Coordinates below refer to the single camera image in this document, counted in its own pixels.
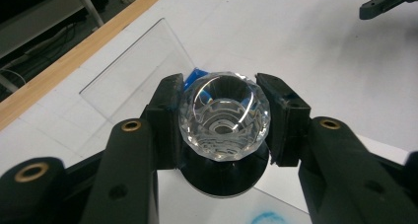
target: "mounting hole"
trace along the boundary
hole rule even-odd
[[[22,168],[15,176],[17,183],[27,183],[34,181],[46,173],[49,166],[44,162],[34,163]]]
[[[123,199],[127,194],[128,188],[126,185],[121,184],[111,188],[108,192],[108,197],[110,197],[111,200],[120,200]]]
[[[378,194],[384,194],[384,187],[382,187],[381,184],[375,181],[366,181],[365,187]]]
[[[322,127],[328,128],[328,129],[339,129],[341,128],[341,125],[334,120],[331,119],[323,119],[320,121],[320,125],[322,125]]]
[[[141,122],[139,121],[127,121],[122,124],[122,130],[125,132],[132,132],[138,130],[141,127]]]

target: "white surface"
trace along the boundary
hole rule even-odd
[[[309,215],[253,188],[233,198],[209,197],[180,171],[159,171],[160,220],[165,223],[309,224]]]
[[[78,92],[161,18],[197,67],[276,75],[312,116],[343,120],[371,151],[402,162],[418,150],[416,5],[364,22],[358,10],[367,1],[160,0],[0,131],[0,173],[30,157],[69,166],[104,149],[110,126],[95,133],[105,119]],[[306,210],[295,169],[269,167],[256,186]]]

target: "wooden edge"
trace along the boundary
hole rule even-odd
[[[51,91],[158,0],[136,0],[0,103],[0,130]]]

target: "blue stain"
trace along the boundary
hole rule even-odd
[[[264,212],[255,217],[251,224],[286,224],[286,221],[274,212]]]

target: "clear crystal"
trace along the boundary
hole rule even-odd
[[[181,99],[184,141],[214,161],[237,161],[257,150],[269,124],[270,106],[261,88],[237,73],[199,78]]]

